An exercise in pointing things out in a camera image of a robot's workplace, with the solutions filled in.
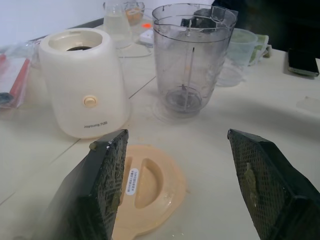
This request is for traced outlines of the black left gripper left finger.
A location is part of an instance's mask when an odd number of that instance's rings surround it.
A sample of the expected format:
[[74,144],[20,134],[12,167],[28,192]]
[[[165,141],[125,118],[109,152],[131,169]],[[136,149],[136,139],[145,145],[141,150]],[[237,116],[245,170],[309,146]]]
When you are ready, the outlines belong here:
[[129,132],[108,133],[89,145],[64,178],[37,227],[39,240],[110,240],[120,205]]

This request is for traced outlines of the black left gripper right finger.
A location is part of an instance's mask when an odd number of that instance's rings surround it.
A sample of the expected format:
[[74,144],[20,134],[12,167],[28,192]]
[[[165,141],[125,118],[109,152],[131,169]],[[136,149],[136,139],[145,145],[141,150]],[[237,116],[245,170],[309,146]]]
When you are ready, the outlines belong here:
[[261,240],[318,240],[320,193],[280,149],[258,135],[227,133],[239,188]]

